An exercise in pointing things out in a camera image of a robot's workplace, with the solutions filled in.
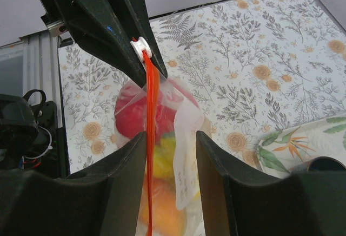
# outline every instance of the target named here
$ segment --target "orange bird of paradise flower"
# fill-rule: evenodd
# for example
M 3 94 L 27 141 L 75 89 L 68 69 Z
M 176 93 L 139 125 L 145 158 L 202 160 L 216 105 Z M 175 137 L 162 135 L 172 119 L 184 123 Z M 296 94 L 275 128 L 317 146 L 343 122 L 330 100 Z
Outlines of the orange bird of paradise flower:
M 296 128 L 295 130 L 293 130 L 292 132 L 290 132 L 289 134 L 283 136 L 281 141 L 275 141 L 276 143 L 279 143 L 279 144 L 285 143 L 286 146 L 278 147 L 278 148 L 274 149 L 273 151 L 282 151 L 282 150 L 285 150 L 288 148 L 288 150 L 292 154 L 293 158 L 294 158 L 293 153 L 295 153 L 302 160 L 302 162 L 304 162 L 302 157 L 300 156 L 298 150 L 297 150 L 297 147 L 311 149 L 312 151 L 314 151 L 314 150 L 312 148 L 309 148 L 309 147 L 299 143 L 300 139 L 306 139 L 307 137 L 292 137 L 293 133 L 296 132 L 299 128 L 300 128 L 300 126 L 298 128 Z

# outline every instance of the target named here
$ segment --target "white connector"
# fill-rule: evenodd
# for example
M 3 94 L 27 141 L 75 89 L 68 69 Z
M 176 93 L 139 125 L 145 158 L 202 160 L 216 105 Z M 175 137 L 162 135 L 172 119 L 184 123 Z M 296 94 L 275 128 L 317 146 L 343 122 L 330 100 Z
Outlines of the white connector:
M 143 37 L 139 37 L 138 41 L 131 41 L 130 42 L 132 47 L 134 48 L 139 60 L 141 63 L 144 62 L 144 56 L 143 56 L 143 51 L 147 52 L 147 56 L 149 58 L 152 57 L 152 52 L 151 49 L 147 43 L 147 41 Z

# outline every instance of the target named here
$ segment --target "bag of fruit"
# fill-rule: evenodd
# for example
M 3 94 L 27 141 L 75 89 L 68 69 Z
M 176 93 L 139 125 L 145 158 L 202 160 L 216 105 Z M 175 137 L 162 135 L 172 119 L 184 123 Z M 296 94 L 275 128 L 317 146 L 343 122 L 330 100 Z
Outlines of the bag of fruit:
M 182 82 L 166 80 L 145 53 L 144 58 L 147 85 L 140 88 L 129 81 L 115 106 L 119 147 L 147 131 L 147 167 L 136 235 L 198 236 L 203 224 L 196 132 L 211 135 L 210 121 Z

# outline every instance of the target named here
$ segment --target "tablecloth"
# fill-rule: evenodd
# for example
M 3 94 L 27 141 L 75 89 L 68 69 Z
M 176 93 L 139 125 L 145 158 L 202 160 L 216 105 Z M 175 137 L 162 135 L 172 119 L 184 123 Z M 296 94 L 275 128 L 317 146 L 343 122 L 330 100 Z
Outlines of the tablecloth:
M 212 139 L 251 166 L 268 133 L 346 110 L 346 37 L 314 0 L 232 0 L 151 27 Z M 114 106 L 128 78 L 76 44 L 59 62 L 73 173 L 117 149 Z

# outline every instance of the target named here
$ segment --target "plastic bag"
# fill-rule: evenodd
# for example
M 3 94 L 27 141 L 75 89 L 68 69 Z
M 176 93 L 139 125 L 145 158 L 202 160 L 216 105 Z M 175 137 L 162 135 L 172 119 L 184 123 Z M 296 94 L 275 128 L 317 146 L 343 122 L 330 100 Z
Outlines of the plastic bag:
M 115 107 L 115 130 L 119 147 L 146 130 L 146 90 L 146 87 L 142 89 L 129 81 L 119 92 Z M 156 106 L 151 189 L 153 235 L 194 236 L 202 222 L 196 132 L 203 130 L 211 135 L 210 121 L 178 79 L 166 80 L 160 76 Z M 149 223 L 147 183 L 145 176 L 137 236 L 146 235 Z

